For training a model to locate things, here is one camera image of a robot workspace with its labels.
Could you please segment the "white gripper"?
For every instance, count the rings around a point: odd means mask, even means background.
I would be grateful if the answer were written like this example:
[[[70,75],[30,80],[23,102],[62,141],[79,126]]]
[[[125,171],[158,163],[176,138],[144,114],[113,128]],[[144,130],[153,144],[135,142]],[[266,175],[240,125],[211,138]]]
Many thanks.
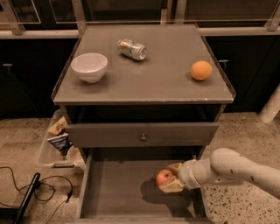
[[[184,188],[189,190],[200,188],[200,183],[194,176],[193,166],[196,163],[195,159],[182,163],[169,164],[167,168],[172,171],[177,177],[170,178],[167,182],[159,186],[159,189],[164,193],[182,192]]]

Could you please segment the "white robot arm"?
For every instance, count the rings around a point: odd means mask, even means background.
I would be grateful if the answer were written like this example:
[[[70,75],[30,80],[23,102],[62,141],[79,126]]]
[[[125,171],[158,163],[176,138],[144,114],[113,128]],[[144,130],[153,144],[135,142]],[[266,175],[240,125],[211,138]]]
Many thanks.
[[[218,148],[206,159],[170,164],[156,176],[156,184],[164,193],[197,189],[206,184],[238,185],[243,181],[280,198],[279,169],[253,162],[228,148]]]

